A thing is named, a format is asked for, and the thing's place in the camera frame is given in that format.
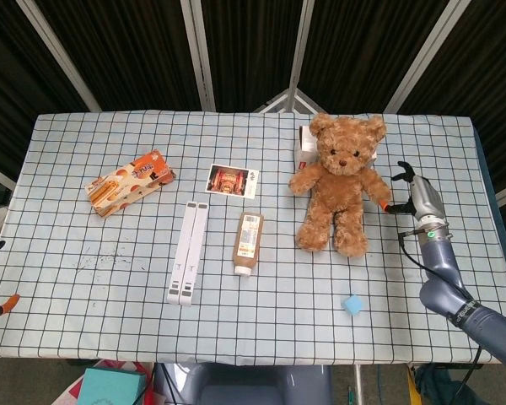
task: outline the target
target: grid pattern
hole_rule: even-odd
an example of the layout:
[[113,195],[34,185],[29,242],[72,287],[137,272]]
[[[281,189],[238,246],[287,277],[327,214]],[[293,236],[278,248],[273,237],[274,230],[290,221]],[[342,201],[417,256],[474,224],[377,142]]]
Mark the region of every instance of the grid pattern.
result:
[[[0,356],[217,361],[244,365],[469,362],[476,345],[426,311],[425,280],[399,251],[410,216],[365,202],[369,253],[295,248],[308,197],[294,197],[293,144],[310,116],[168,111],[40,116],[2,237]],[[386,115],[375,169],[388,181],[403,158],[440,190],[467,288],[506,315],[506,264],[476,157],[471,121]],[[99,217],[83,186],[159,149],[178,178]],[[211,163],[259,170],[254,200],[204,192]],[[405,202],[406,183],[393,183]],[[191,307],[164,303],[186,202],[209,203]],[[234,276],[245,210],[265,216],[258,266]],[[409,252],[418,254],[409,240]],[[357,294],[350,316],[342,300]],[[484,354],[481,361],[492,361]]]

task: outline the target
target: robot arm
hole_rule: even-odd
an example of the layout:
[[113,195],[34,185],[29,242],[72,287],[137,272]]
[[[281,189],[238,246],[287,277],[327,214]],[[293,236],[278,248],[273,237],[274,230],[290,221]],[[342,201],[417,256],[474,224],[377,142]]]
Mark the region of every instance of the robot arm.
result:
[[448,318],[506,365],[506,317],[480,305],[468,293],[449,241],[451,234],[439,193],[427,179],[416,175],[408,163],[398,164],[405,173],[394,176],[392,180],[409,182],[411,197],[405,204],[387,206],[385,211],[410,213],[417,219],[415,230],[400,234],[400,245],[404,250],[403,238],[418,236],[423,268],[428,277],[420,290],[420,300],[426,308]]

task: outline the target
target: teddy bear leg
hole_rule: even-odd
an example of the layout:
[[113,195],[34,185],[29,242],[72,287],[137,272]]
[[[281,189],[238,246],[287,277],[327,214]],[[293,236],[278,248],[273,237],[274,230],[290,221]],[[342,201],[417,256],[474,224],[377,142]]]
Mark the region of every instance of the teddy bear leg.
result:
[[334,245],[343,256],[360,257],[368,250],[362,225],[363,205],[354,205],[337,212],[334,218]]
[[313,198],[308,208],[305,222],[296,236],[298,246],[306,251],[319,251],[323,249],[330,237],[330,223],[330,210]]

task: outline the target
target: small blue block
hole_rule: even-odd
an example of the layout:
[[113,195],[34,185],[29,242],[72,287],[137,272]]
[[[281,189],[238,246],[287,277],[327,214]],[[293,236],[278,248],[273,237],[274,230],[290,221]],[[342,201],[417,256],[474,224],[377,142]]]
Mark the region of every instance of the small blue block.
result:
[[343,308],[349,311],[351,315],[356,315],[363,309],[363,304],[359,297],[351,295],[343,301]]

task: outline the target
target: picture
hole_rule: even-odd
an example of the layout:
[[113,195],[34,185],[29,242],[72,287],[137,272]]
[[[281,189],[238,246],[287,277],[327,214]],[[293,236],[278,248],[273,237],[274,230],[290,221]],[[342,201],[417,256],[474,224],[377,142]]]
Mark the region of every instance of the picture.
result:
[[206,191],[229,196],[255,198],[258,170],[212,165]]

